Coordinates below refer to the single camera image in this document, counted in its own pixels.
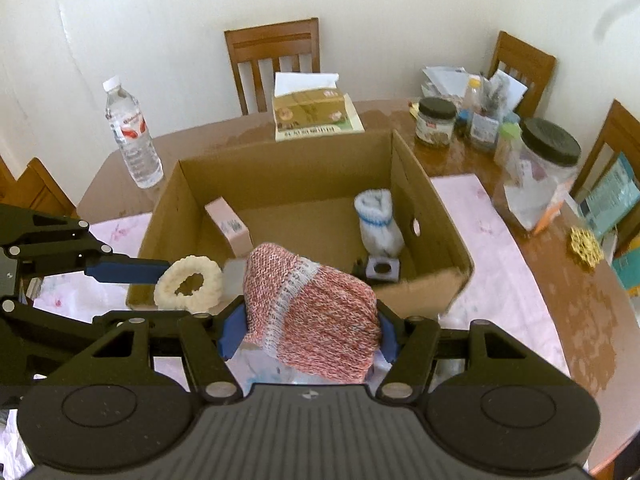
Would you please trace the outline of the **pink floral tablecloth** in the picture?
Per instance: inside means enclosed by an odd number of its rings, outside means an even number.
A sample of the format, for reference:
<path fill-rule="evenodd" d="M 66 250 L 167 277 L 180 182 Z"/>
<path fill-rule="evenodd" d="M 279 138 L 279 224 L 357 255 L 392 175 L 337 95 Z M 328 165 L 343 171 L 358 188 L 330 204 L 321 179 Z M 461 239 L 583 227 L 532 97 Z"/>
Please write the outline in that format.
<path fill-rule="evenodd" d="M 570 376 L 560 338 L 533 273 L 504 222 L 489 203 L 477 177 L 432 180 L 450 218 L 472 256 L 474 271 L 439 322 L 464 330 L 472 320 L 486 318 Z M 93 222 L 90 231 L 116 252 L 137 256 L 151 213 Z M 81 272 L 45 278 L 35 307 L 89 322 L 111 310 L 125 310 L 126 285 L 101 284 Z M 253 382 L 320 382 L 243 344 L 229 363 L 245 392 Z M 8 421 L 1 415 L 1 465 L 3 479 L 21 479 L 30 468 L 24 443 L 17 433 L 16 411 Z"/>

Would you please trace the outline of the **teal packaged item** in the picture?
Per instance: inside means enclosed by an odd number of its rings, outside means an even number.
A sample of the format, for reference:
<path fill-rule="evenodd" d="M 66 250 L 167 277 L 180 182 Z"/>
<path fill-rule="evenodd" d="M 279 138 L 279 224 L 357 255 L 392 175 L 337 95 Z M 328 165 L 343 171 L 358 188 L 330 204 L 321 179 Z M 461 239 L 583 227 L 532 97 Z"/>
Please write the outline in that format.
<path fill-rule="evenodd" d="M 598 184 L 579 203 L 588 229 L 600 240 L 639 201 L 639 182 L 627 157 L 620 153 Z"/>

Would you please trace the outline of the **small bottle green cap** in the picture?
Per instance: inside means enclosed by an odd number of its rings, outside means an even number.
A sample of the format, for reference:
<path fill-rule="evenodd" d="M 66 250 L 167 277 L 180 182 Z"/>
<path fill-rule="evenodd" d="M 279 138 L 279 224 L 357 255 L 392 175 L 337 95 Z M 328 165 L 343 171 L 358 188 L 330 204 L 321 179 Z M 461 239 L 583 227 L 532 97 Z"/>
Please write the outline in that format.
<path fill-rule="evenodd" d="M 522 129 L 517 122 L 503 122 L 498 129 L 497 144 L 494 154 L 495 163 L 504 168 L 514 148 L 521 140 Z"/>

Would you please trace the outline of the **wooden chair right side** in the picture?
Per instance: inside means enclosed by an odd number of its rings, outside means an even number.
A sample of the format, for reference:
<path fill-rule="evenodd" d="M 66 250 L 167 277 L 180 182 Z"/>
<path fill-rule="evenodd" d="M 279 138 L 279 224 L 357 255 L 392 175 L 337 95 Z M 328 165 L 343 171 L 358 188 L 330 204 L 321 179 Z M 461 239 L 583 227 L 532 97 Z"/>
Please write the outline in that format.
<path fill-rule="evenodd" d="M 608 110 L 597 141 L 570 190 L 570 196 L 577 205 L 578 214 L 581 217 L 579 203 L 598 184 L 620 153 L 623 153 L 629 160 L 639 182 L 639 121 L 623 107 L 620 101 L 615 100 Z M 639 234 L 639 202 L 601 240 L 611 232 L 616 237 L 614 249 L 616 252 L 620 252 Z"/>

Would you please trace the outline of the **pink small carton box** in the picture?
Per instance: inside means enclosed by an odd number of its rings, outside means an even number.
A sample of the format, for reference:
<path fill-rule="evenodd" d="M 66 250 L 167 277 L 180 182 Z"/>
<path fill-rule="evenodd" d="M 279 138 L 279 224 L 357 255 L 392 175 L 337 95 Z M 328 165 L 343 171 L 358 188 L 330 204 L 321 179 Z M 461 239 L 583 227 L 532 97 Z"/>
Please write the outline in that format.
<path fill-rule="evenodd" d="M 223 197 L 208 203 L 205 211 L 227 240 L 236 258 L 245 257 L 253 250 L 250 230 Z"/>

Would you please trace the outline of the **red white knitted sock roll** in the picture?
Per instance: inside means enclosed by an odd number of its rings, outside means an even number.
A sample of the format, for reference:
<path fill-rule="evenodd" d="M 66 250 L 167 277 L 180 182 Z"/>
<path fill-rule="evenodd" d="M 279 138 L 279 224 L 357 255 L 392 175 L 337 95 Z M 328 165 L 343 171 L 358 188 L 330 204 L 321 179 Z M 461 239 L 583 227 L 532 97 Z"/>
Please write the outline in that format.
<path fill-rule="evenodd" d="M 248 256 L 246 340 L 302 373 L 360 384 L 382 337 L 373 289 L 272 243 Z"/>

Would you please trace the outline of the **white translucent plastic sheet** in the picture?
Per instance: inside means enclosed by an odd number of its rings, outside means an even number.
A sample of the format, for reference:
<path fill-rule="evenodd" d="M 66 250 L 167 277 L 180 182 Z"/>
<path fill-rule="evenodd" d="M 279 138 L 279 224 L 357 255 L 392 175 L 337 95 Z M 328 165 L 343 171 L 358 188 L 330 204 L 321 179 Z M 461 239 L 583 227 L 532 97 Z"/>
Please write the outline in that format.
<path fill-rule="evenodd" d="M 228 259 L 222 267 L 222 301 L 231 301 L 243 293 L 245 258 Z"/>

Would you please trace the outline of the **gold filigree ornament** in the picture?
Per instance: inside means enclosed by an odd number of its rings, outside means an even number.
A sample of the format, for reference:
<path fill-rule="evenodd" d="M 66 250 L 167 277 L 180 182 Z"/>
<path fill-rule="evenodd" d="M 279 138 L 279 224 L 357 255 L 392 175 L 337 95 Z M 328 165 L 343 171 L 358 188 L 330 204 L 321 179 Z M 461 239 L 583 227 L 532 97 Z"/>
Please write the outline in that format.
<path fill-rule="evenodd" d="M 588 229 L 572 226 L 568 233 L 568 247 L 588 269 L 594 269 L 604 259 L 600 243 Z"/>

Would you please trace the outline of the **glass jar with pens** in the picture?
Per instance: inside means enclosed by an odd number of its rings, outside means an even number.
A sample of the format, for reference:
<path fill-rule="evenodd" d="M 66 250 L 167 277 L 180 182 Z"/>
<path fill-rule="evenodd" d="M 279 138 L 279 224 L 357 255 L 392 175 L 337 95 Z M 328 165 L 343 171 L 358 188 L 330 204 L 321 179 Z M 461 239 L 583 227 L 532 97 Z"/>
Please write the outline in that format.
<path fill-rule="evenodd" d="M 510 81 L 506 75 L 495 73 L 480 80 L 478 104 L 471 116 L 469 138 L 480 150 L 492 152 L 497 144 L 498 129 L 508 111 Z"/>

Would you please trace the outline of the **cream ring-shaped toy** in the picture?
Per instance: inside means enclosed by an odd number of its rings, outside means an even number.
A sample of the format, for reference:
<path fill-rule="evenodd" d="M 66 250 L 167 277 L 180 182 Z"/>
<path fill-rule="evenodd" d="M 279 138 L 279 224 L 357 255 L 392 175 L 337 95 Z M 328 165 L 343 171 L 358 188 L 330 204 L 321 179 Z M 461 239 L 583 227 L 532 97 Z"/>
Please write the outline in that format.
<path fill-rule="evenodd" d="M 204 313 L 219 304 L 223 289 L 218 263 L 204 256 L 187 256 L 160 277 L 154 288 L 154 302 L 163 310 Z"/>

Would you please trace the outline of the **wooden chair back right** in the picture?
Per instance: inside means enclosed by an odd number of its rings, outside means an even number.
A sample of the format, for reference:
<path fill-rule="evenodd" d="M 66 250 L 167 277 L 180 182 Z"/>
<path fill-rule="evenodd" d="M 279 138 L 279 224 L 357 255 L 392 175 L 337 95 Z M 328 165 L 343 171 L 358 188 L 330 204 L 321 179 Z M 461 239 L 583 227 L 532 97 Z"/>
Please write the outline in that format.
<path fill-rule="evenodd" d="M 521 118 L 529 118 L 536 115 L 555 66 L 555 56 L 531 46 L 505 30 L 500 30 L 489 64 L 488 76 L 491 77 L 497 70 L 503 70 L 526 85 L 527 91 L 515 111 Z"/>

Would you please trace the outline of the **yellow-green tissue box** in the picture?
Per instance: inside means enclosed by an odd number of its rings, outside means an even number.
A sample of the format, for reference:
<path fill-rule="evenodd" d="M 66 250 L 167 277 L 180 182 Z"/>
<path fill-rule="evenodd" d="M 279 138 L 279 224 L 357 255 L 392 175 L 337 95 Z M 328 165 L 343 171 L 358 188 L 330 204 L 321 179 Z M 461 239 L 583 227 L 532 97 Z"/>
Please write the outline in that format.
<path fill-rule="evenodd" d="M 347 118 L 337 73 L 279 72 L 274 75 L 272 110 L 280 131 L 334 125 Z"/>

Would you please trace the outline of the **stack of white papers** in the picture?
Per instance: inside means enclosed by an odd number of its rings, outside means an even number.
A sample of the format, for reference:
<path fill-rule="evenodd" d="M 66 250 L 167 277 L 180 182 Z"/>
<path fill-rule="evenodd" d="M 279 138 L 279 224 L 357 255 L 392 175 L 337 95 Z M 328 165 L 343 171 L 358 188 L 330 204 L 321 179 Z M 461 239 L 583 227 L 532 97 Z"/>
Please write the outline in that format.
<path fill-rule="evenodd" d="M 422 70 L 424 81 L 421 89 L 424 96 L 464 97 L 471 74 L 463 67 L 426 66 Z"/>

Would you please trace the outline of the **grey square block with hole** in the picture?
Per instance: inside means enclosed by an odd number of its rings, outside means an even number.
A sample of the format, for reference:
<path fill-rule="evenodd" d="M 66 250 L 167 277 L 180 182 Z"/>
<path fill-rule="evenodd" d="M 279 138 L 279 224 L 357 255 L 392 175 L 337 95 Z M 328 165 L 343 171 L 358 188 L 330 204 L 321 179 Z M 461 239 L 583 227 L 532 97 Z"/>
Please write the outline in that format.
<path fill-rule="evenodd" d="M 370 256 L 364 274 L 368 280 L 397 283 L 400 278 L 400 261 L 396 258 Z"/>

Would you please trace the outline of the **large clear jar black lid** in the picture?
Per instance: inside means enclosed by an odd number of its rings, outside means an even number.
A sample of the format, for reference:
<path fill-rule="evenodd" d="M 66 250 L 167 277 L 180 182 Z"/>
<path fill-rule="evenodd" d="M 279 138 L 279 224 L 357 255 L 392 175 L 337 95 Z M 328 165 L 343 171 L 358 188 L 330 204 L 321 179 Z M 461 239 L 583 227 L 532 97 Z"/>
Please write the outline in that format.
<path fill-rule="evenodd" d="M 524 119 L 520 142 L 492 196 L 496 211 L 527 234 L 547 229 L 574 184 L 580 156 L 582 148 L 564 128 L 542 118 Z"/>

